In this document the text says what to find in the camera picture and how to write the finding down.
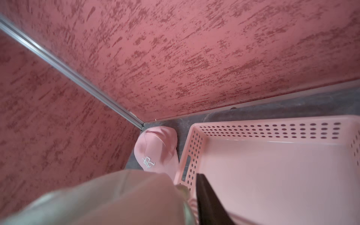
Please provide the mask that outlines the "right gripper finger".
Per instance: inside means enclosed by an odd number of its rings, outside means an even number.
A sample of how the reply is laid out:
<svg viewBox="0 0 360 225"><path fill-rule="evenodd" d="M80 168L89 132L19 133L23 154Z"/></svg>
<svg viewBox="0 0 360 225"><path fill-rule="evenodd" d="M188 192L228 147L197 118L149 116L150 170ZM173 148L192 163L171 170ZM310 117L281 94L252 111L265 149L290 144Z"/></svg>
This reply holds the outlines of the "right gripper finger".
<svg viewBox="0 0 360 225"><path fill-rule="evenodd" d="M196 199L200 225L234 225L206 176L196 174Z"/></svg>

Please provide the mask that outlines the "cream white baseball cap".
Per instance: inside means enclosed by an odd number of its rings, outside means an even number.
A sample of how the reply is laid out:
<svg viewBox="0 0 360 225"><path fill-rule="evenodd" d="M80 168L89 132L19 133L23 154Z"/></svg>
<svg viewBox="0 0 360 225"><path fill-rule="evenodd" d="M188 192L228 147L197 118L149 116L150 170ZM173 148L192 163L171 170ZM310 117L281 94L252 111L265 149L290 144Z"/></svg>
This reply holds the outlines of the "cream white baseball cap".
<svg viewBox="0 0 360 225"><path fill-rule="evenodd" d="M189 191L164 173L123 170L42 195L3 225L195 225Z"/></svg>

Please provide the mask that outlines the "pink baseball cap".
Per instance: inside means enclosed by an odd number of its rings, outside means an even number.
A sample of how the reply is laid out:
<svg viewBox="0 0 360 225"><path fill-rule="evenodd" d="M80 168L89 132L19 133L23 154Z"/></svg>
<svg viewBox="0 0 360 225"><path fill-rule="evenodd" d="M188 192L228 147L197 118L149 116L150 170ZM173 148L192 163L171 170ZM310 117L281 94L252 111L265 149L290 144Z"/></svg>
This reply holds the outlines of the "pink baseball cap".
<svg viewBox="0 0 360 225"><path fill-rule="evenodd" d="M178 136L174 128L158 126L139 136L134 155L144 171L165 173L174 180L179 167Z"/></svg>

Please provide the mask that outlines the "pink plastic basket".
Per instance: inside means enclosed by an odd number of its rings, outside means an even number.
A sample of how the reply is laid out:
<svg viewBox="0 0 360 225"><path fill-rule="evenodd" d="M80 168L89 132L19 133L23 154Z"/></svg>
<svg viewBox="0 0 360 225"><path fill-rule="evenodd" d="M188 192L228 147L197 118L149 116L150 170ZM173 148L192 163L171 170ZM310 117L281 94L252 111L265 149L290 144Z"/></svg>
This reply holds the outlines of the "pink plastic basket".
<svg viewBox="0 0 360 225"><path fill-rule="evenodd" d="M199 173L237 224L357 225L360 118L193 124L174 178L193 210Z"/></svg>

